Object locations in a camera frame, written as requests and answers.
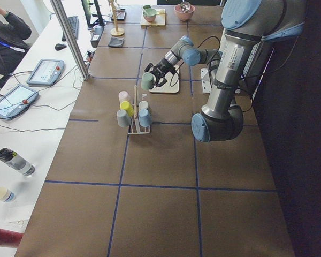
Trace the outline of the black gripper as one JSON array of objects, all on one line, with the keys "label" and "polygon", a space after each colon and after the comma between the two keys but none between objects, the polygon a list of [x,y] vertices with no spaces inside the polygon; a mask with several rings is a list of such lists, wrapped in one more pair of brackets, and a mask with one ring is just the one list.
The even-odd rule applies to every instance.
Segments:
[{"label": "black gripper", "polygon": [[164,76],[169,72],[172,74],[177,72],[167,59],[162,59],[158,64],[149,63],[144,71],[154,73],[152,88],[162,87],[167,83],[167,79]]}]

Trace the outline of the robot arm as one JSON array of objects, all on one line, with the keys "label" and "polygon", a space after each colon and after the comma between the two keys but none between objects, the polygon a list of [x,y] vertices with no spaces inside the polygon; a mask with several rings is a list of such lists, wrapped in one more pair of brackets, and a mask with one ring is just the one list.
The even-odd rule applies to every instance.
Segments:
[{"label": "robot arm", "polygon": [[195,48],[183,36],[156,64],[149,64],[141,87],[163,86],[168,72],[180,60],[187,65],[205,64],[212,89],[207,103],[192,117],[194,137],[201,142],[236,138],[243,128],[243,114],[235,101],[235,91],[253,46],[261,41],[282,41],[303,31],[306,1],[227,1],[221,15],[225,42],[219,50]]}]

